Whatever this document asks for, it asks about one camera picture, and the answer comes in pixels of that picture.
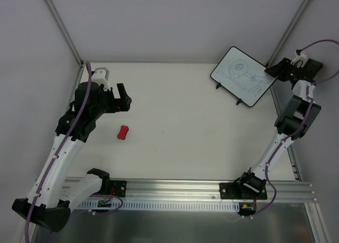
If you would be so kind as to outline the red bone-shaped eraser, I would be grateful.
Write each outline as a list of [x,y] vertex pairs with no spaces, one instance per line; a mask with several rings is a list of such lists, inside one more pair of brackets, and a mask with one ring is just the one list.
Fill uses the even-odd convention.
[[127,125],[122,125],[120,127],[120,130],[119,130],[118,134],[117,134],[117,138],[119,140],[125,140],[126,137],[127,137],[128,131],[129,131],[129,127]]

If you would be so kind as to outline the white whiteboard black rim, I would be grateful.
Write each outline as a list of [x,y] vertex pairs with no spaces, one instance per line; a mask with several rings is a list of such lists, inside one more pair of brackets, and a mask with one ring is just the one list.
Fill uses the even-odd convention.
[[266,67],[232,46],[211,72],[211,79],[235,96],[241,103],[253,107],[276,79],[265,72]]

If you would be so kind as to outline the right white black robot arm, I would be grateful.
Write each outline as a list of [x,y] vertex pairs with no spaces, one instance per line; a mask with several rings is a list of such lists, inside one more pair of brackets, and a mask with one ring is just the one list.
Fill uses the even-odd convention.
[[323,67],[315,59],[283,58],[265,73],[279,81],[289,81],[293,96],[277,117],[275,136],[259,161],[238,179],[235,189],[240,199],[255,199],[266,192],[269,174],[284,153],[297,139],[302,138],[321,111],[314,102],[314,78]]

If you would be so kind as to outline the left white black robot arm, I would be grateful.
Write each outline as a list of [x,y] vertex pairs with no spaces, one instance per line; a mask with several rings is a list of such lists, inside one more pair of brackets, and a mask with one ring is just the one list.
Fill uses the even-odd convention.
[[108,172],[90,169],[69,190],[61,188],[96,121],[105,113],[127,112],[132,102],[122,83],[117,84],[119,97],[111,88],[97,82],[83,82],[75,90],[74,100],[59,119],[50,155],[34,187],[25,198],[15,199],[12,209],[26,221],[52,232],[61,231],[71,212],[93,194],[111,193]]

